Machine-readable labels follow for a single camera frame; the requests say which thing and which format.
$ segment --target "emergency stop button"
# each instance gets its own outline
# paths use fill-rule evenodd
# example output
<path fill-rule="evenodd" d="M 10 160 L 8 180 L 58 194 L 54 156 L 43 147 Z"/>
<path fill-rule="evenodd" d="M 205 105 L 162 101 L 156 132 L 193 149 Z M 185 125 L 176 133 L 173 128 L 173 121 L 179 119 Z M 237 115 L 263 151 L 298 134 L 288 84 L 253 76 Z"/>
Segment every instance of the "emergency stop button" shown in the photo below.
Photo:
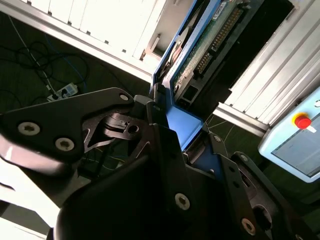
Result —
<path fill-rule="evenodd" d="M 299 129 L 306 129 L 311 125 L 311 119 L 308 118 L 306 115 L 300 115 L 294 120 L 294 124 Z"/>

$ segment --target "hole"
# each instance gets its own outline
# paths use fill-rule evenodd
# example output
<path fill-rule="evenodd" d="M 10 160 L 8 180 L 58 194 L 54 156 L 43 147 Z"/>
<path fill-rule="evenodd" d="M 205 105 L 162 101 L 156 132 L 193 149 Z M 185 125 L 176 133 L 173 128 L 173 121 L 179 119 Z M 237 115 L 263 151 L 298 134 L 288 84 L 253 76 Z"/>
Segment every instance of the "hole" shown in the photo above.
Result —
<path fill-rule="evenodd" d="M 246 228 L 249 229 L 250 231 L 252 230 L 252 227 L 251 227 L 250 224 L 246 223 L 245 226 L 246 226 Z"/>
<path fill-rule="evenodd" d="M 134 133 L 138 132 L 138 130 L 139 130 L 139 127 L 138 127 L 138 126 L 132 125 L 132 126 L 130 126 L 130 127 L 128 128 L 128 133 L 134 134 Z"/>
<path fill-rule="evenodd" d="M 68 148 L 68 147 L 70 147 L 70 143 L 67 141 L 62 141 L 62 142 L 60 142 L 60 146 L 63 148 Z"/>
<path fill-rule="evenodd" d="M 183 197 L 179 197 L 179 202 L 183 205 L 185 205 L 187 202 L 186 202 L 186 199 L 184 199 Z"/>
<path fill-rule="evenodd" d="M 241 179 L 242 179 L 242 182 L 244 183 L 244 185 L 249 188 L 251 186 L 251 181 L 249 180 L 249 178 L 247 178 L 247 176 L 242 172 L 240 171 L 240 175 L 241 175 Z"/>
<path fill-rule="evenodd" d="M 190 85 L 188 89 L 185 91 L 185 93 L 183 94 L 183 97 L 189 101 L 192 101 L 192 99 L 197 94 L 197 92 L 198 92 L 198 89 Z"/>
<path fill-rule="evenodd" d="M 264 231 L 268 231 L 272 226 L 272 218 L 268 211 L 262 206 L 257 205 L 253 208 L 253 214 L 255 216 L 257 224 Z"/>
<path fill-rule="evenodd" d="M 33 126 L 27 125 L 27 126 L 24 126 L 24 130 L 28 132 L 33 132 L 35 128 Z"/>
<path fill-rule="evenodd" d="M 233 181 L 233 185 L 238 189 L 240 186 L 238 183 L 236 183 L 235 181 Z"/>

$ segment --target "dark floor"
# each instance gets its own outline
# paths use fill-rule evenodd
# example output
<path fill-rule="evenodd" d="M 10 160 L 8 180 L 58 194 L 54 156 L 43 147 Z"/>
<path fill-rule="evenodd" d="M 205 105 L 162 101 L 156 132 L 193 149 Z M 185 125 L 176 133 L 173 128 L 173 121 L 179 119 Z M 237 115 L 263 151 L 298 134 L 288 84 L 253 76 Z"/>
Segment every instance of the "dark floor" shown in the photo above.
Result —
<path fill-rule="evenodd" d="M 28 46 L 34 42 L 40 42 L 47 47 L 50 54 L 55 54 L 50 45 L 47 43 L 44 33 L 15 19 L 13 19 L 13 21 L 20 32 L 21 37 Z M 15 62 L 15 53 L 8 51 L 3 47 L 17 51 L 23 47 L 23 44 L 11 25 L 8 16 L 3 13 L 0 13 L 0 28 L 2 32 L 0 37 L 0 59 L 10 59 Z M 53 37 L 48 36 L 48 38 L 52 46 L 60 53 L 80 52 L 76 48 Z M 46 49 L 37 44 L 39 43 L 35 43 L 34 48 L 39 48 L 43 53 L 45 53 Z M 110 87 L 118 87 L 126 88 L 127 91 L 132 95 L 148 94 L 150 85 L 147 82 L 140 80 L 129 73 L 123 72 L 122 70 L 117 69 L 116 67 L 113 67 L 107 63 L 94 59 L 93 57 L 83 56 L 83 58 L 89 66 L 89 76 L 86 80 L 86 89 L 83 83 L 78 85 L 81 92 L 92 92 Z M 68 57 L 67 59 L 83 76 L 86 74 L 85 65 L 82 60 L 74 56 Z M 25 67 L 14 62 L 9 62 L 6 60 L 0 61 L 0 113 L 20 107 L 20 104 L 14 95 L 16 95 L 16 97 L 19 99 L 23 107 L 29 106 L 32 102 L 34 104 L 44 103 L 46 102 L 45 97 L 50 95 L 45 85 L 40 81 L 34 70 L 26 69 Z M 71 82 L 81 82 L 81 79 L 77 73 L 62 58 L 52 62 L 52 74 L 57 80 L 65 82 L 65 84 L 62 84 L 52 80 L 51 84 L 56 90 Z M 214 116 L 212 120 L 209 121 L 209 127 L 215 126 L 223 121 L 223 119 Z M 265 164 L 266 160 L 263 159 L 258 153 L 258 144 L 261 139 L 239 127 L 232 127 L 233 125 L 231 123 L 225 122 L 212 127 L 210 130 L 219 135 L 222 139 L 225 139 L 228 135 L 225 140 L 225 145 L 229 153 L 241 151 L 250 156 L 257 165 Z M 96 157 L 99 157 L 100 154 L 101 153 L 99 152 L 92 152 L 86 157 L 88 159 L 95 159 Z M 115 147 L 113 156 L 120 158 L 122 155 L 123 150 L 121 149 L 121 146 Z M 108 161 L 105 164 L 107 165 L 107 168 L 111 168 L 111 166 L 117 164 L 117 161 L 115 161 L 115 163 Z M 305 221 L 312 228 L 312 230 L 319 232 L 319 183 L 307 184 L 302 182 L 298 178 L 292 176 L 290 173 L 274 164 L 267 166 L 264 170 L 264 174 L 291 202 L 296 211 L 304 217 Z"/>

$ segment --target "circuit board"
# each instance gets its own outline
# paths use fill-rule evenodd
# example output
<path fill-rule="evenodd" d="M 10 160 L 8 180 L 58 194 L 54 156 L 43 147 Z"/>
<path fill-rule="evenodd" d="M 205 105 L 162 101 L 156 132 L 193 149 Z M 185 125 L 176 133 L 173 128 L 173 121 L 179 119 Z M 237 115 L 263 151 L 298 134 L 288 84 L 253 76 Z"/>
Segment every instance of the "circuit board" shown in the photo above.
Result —
<path fill-rule="evenodd" d="M 235 0 L 220 3 L 219 8 L 173 82 L 176 92 L 182 86 L 183 81 L 191 79 L 190 75 L 193 74 L 194 70 L 200 73 L 204 71 L 243 13 L 243 10 L 239 7 L 242 2 L 242 0 Z"/>

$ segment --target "black metal bracket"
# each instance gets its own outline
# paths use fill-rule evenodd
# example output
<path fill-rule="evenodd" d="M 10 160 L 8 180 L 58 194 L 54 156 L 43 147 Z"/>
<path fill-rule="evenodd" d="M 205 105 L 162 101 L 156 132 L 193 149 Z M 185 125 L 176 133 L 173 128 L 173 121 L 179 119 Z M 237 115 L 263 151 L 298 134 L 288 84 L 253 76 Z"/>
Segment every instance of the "black metal bracket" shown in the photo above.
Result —
<path fill-rule="evenodd" d="M 7 112 L 0 116 L 0 156 L 47 175 L 70 173 L 99 123 L 128 113 L 133 105 L 127 92 L 109 88 Z"/>

